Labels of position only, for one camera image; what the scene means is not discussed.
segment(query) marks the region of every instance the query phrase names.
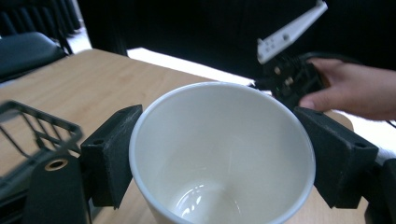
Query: white floor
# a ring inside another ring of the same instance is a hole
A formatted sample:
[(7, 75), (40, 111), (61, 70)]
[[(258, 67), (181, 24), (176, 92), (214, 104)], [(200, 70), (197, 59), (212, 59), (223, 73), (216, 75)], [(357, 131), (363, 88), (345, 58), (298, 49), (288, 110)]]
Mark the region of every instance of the white floor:
[[(69, 38), (69, 43), (75, 53), (90, 49), (91, 44), (84, 29), (78, 35)], [(252, 80), (228, 74), (198, 63), (191, 63), (146, 49), (132, 49), (128, 51), (130, 58), (169, 67), (202, 77), (209, 77), (219, 81), (234, 82), (247, 85)], [(346, 115), (353, 123), (355, 133), (380, 147), (382, 158), (396, 157), (396, 129), (386, 122), (370, 121), (355, 116)]]

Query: black mounting hole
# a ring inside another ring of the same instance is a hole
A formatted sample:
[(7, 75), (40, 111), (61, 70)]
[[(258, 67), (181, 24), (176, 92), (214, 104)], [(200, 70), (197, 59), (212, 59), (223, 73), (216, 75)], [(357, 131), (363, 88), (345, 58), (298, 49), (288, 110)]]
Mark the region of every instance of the black mounting hole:
[(56, 171), (64, 168), (67, 163), (69, 163), (68, 160), (65, 159), (58, 159), (58, 160), (53, 160), (47, 163), (45, 169), (46, 171)]
[(101, 144), (103, 144), (103, 142), (104, 142), (103, 139), (96, 139), (96, 140), (93, 141), (93, 144), (94, 145), (101, 145)]
[(366, 145), (364, 145), (363, 143), (355, 143), (356, 147), (367, 147)]

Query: white plastic part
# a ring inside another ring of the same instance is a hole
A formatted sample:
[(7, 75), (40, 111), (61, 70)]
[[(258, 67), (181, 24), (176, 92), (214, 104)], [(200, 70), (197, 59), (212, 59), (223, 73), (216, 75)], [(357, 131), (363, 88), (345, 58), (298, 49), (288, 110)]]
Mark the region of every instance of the white plastic part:
[(296, 41), (325, 11), (327, 5), (318, 1), (317, 5), (282, 27), (264, 40), (259, 39), (258, 60), (261, 64), (274, 58), (282, 50)]

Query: chair backrest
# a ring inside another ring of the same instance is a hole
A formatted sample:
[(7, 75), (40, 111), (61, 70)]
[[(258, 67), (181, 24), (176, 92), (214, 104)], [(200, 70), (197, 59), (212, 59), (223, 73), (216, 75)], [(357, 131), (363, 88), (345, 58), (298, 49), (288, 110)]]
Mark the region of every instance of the chair backrest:
[(39, 32), (57, 41), (66, 53), (73, 54), (57, 5), (55, 0), (0, 0), (0, 35)]

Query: wooden table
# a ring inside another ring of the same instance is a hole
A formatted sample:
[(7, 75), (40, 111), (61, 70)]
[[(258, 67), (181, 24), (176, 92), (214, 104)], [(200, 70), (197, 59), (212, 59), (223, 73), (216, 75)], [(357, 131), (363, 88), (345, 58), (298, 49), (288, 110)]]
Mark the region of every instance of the wooden table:
[[(92, 49), (0, 88), (0, 101), (15, 100), (74, 122), (87, 137), (126, 106), (146, 108), (170, 90), (208, 80)], [(0, 154), (0, 163), (7, 162), (12, 161)], [(314, 188), (303, 208), (287, 223), (364, 223), (366, 206), (367, 202), (362, 202), (359, 209), (330, 209)], [(148, 224), (155, 220), (132, 181), (120, 209), (104, 208), (93, 223)]]

